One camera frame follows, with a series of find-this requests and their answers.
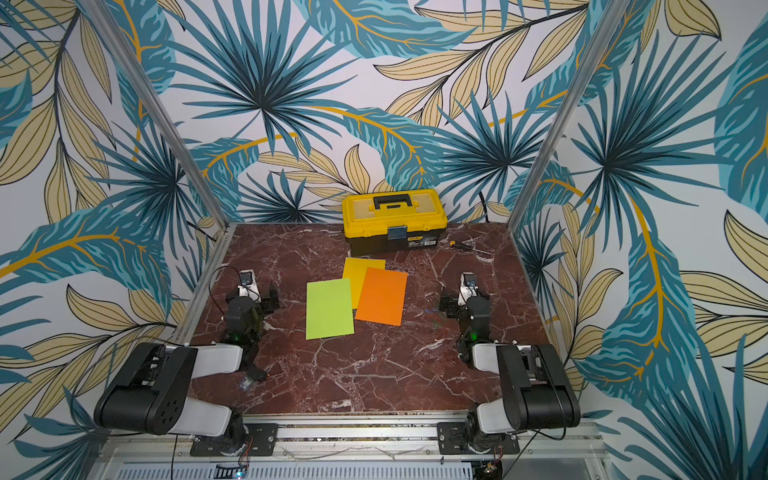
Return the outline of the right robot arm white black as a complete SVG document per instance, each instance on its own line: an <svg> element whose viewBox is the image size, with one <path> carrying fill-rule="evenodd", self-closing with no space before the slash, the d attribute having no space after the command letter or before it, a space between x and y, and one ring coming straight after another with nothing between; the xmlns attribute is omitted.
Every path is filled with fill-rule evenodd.
<svg viewBox="0 0 768 480"><path fill-rule="evenodd" d="M551 344L499 343L490 338L490 296L442 292L439 311L459 325L458 357L498 377L500 397L469 409L463 426L445 438L460 450L486 453L525 431L578 426L581 410Z"/></svg>

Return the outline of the orange paper sheet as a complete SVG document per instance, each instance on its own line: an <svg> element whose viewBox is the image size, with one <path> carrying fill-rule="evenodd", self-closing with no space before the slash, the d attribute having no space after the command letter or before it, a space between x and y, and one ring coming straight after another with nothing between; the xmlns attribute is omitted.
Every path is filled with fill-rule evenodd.
<svg viewBox="0 0 768 480"><path fill-rule="evenodd" d="M355 319L390 326L402 324L408 274L368 268Z"/></svg>

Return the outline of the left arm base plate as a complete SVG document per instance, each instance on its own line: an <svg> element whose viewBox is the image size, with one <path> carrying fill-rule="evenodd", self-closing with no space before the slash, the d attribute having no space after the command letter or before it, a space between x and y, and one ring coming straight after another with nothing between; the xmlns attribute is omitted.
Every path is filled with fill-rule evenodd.
<svg viewBox="0 0 768 480"><path fill-rule="evenodd" d="M277 440L276 423L238 424L218 437L195 436L192 457L270 457Z"/></svg>

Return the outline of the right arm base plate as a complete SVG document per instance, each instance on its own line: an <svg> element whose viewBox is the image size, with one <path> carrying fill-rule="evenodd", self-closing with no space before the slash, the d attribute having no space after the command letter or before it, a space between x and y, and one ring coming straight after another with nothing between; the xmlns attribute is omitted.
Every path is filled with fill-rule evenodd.
<svg viewBox="0 0 768 480"><path fill-rule="evenodd" d="M469 420L440 422L436 429L441 455L516 454L520 451L519 442L511 433L486 434Z"/></svg>

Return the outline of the green paper sheet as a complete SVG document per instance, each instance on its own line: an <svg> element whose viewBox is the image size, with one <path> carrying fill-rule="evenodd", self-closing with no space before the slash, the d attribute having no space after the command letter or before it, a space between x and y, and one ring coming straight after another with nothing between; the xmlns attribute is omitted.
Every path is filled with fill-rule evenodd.
<svg viewBox="0 0 768 480"><path fill-rule="evenodd" d="M325 339L354 333L349 279L307 284L306 339Z"/></svg>

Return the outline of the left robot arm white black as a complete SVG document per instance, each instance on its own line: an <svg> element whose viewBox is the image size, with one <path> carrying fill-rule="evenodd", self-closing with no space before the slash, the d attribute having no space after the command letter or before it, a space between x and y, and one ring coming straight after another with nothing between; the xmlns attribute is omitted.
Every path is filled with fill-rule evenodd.
<svg viewBox="0 0 768 480"><path fill-rule="evenodd" d="M207 346L135 347L98 400L95 423L106 429L150 435L191 435L225 456L239 454L253 434L231 407L188 396L194 379L242 373L249 383L266 380L255 365L264 319L279 309L278 290L254 300L236 296L224 313L223 340Z"/></svg>

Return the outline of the yellow paper sheet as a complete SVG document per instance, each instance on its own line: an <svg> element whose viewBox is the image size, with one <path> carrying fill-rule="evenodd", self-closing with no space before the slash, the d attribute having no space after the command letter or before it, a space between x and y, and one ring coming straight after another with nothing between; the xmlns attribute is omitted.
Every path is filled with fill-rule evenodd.
<svg viewBox="0 0 768 480"><path fill-rule="evenodd" d="M386 261L383 259L365 259L348 257L345 259L343 278L350 281L352 308L356 310L359 305L366 272L371 269L384 269Z"/></svg>

